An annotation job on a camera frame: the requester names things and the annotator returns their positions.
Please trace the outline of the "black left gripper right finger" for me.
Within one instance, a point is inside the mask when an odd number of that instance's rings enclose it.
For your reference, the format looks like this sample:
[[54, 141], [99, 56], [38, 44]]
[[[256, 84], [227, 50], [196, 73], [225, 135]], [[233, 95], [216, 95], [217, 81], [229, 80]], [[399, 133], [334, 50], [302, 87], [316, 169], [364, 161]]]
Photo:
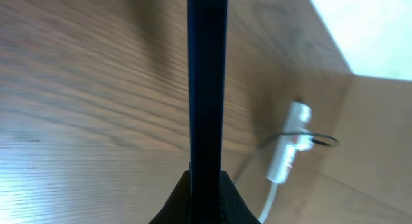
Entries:
[[224, 213], [222, 223], [260, 224], [247, 207], [226, 171], [220, 172], [220, 198]]

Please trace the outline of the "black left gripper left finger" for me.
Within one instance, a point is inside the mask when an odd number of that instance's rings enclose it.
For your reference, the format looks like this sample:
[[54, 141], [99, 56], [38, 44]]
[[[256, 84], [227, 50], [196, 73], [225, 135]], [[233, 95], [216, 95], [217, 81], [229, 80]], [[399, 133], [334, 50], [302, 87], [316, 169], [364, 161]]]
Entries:
[[159, 213], [149, 224], [186, 224], [191, 200], [190, 171], [179, 179]]

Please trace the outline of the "blue Galaxy smartphone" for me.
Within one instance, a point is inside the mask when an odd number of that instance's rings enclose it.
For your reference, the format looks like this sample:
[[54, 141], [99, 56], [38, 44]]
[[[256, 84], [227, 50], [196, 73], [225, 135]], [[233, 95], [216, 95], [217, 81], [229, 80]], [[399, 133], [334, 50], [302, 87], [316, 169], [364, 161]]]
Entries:
[[187, 0], [191, 223], [219, 223], [228, 0]]

